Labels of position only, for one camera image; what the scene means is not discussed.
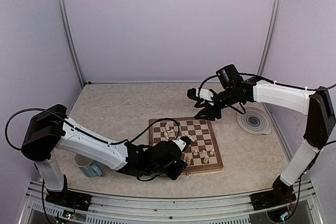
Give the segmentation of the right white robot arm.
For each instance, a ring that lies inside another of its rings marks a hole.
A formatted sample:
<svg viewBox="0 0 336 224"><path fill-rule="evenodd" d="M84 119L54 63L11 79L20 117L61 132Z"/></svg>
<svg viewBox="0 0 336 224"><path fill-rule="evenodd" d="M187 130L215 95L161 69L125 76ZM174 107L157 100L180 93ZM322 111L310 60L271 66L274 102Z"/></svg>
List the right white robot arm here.
<svg viewBox="0 0 336 224"><path fill-rule="evenodd" d="M216 93L199 86L187 92L187 97L196 101L195 107L200 109L195 119L215 121L222 117L222 109L232 108L236 103L244 106L247 102L272 104L307 116L303 141L268 194L273 205L281 204L288 198L297 179L313 166L322 149L331 143L329 137L335 127L335 112L329 88L291 86L239 72L233 64L217 70L215 77L223 91Z"/></svg>

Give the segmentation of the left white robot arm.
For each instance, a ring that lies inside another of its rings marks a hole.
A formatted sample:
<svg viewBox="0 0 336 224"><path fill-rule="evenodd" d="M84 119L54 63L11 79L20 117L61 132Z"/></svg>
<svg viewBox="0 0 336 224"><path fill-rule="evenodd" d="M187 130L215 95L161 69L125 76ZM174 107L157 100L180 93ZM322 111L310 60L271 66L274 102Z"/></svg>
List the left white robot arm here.
<svg viewBox="0 0 336 224"><path fill-rule="evenodd" d="M176 180L187 166L182 154L191 139L177 135L154 146L135 145L133 141L114 141L90 131L66 114L66 107L57 104L30 120L22 154L33 161L53 197L66 206L73 201L73 193L66 186L54 149L70 151L87 157L110 169L140 181L151 181L160 175Z"/></svg>

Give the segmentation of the white chess piece back row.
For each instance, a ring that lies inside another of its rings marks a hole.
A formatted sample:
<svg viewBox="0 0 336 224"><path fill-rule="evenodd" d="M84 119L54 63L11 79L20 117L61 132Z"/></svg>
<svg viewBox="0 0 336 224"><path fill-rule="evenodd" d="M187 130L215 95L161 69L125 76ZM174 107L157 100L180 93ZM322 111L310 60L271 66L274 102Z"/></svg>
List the white chess piece back row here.
<svg viewBox="0 0 336 224"><path fill-rule="evenodd" d="M208 163L208 161L209 161L209 156L205 156L203 159L203 163Z"/></svg>

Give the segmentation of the white chess king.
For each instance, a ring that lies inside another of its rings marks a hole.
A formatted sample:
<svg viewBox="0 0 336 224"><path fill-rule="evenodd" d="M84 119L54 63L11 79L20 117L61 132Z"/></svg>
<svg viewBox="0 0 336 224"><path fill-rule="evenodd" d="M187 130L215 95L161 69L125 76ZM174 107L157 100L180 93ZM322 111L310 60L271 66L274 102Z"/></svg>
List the white chess king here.
<svg viewBox="0 0 336 224"><path fill-rule="evenodd" d="M186 156L186 164L190 165L191 164L191 157L189 155Z"/></svg>

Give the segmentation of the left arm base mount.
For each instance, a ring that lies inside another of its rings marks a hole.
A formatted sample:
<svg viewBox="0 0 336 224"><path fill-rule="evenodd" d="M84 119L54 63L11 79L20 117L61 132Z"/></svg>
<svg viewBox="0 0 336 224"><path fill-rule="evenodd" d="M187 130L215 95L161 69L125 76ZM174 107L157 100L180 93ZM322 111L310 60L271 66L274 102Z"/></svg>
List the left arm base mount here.
<svg viewBox="0 0 336 224"><path fill-rule="evenodd" d="M46 201L73 210L88 211L92 196L75 191L48 192Z"/></svg>

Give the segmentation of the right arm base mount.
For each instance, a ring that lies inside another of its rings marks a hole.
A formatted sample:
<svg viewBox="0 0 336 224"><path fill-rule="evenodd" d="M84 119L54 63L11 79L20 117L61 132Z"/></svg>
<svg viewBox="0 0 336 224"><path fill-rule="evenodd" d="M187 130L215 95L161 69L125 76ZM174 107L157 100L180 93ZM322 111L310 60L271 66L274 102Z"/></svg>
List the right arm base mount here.
<svg viewBox="0 0 336 224"><path fill-rule="evenodd" d="M290 201L295 201L297 198L295 193L277 195L273 190L269 190L261 193L254 193L250 196L250 199L253 209L256 211L287 204Z"/></svg>

